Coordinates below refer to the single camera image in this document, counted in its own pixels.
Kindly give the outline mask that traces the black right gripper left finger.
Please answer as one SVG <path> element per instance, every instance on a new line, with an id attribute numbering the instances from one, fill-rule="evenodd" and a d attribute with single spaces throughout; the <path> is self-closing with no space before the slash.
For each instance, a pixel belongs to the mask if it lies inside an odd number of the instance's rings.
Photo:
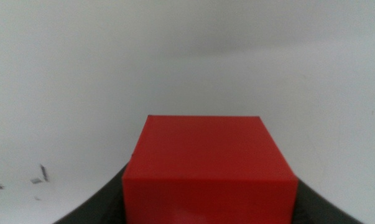
<path id="1" fill-rule="evenodd" d="M 55 224 L 125 223 L 122 176 L 125 165 L 104 187 Z"/>

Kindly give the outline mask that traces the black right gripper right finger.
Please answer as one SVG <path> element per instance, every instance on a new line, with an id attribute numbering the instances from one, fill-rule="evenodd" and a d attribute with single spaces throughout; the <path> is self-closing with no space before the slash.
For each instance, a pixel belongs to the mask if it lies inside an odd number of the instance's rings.
<path id="1" fill-rule="evenodd" d="M 292 215 L 292 224 L 363 224 L 348 215 L 304 181 L 298 181 L 298 189 Z"/>

